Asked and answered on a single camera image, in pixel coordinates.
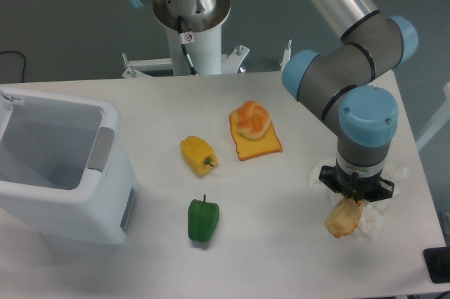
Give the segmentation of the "black gripper mount plate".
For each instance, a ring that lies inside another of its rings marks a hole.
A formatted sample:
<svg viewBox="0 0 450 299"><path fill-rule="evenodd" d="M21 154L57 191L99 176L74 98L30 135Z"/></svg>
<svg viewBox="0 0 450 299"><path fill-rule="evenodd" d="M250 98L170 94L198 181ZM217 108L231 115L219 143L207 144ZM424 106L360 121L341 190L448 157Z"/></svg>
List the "black gripper mount plate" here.
<svg viewBox="0 0 450 299"><path fill-rule="evenodd" d="M334 193L355 201L382 201L391 198L394 193L394 182L383 179L381 172L368 176L362 171L344 170L339 165L324 165L321 167L319 180Z"/></svg>

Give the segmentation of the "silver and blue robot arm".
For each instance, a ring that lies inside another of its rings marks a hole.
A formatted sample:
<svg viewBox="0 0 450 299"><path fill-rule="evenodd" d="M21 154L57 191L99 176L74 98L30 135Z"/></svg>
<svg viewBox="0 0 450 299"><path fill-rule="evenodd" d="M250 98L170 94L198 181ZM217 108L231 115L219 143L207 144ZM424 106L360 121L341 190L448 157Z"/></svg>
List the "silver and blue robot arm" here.
<svg viewBox="0 0 450 299"><path fill-rule="evenodd" d="M175 75L225 73L221 27L230 0L144 1L167 31ZM330 190L356 201L392 197L383 179L387 152L397 130L398 106L373 80L408 60L418 46L415 27L401 16L385 17L371 0L311 0L340 38L341 47L321 56L304 50L286 58L286 90L337 136L334 166L319 179Z"/></svg>

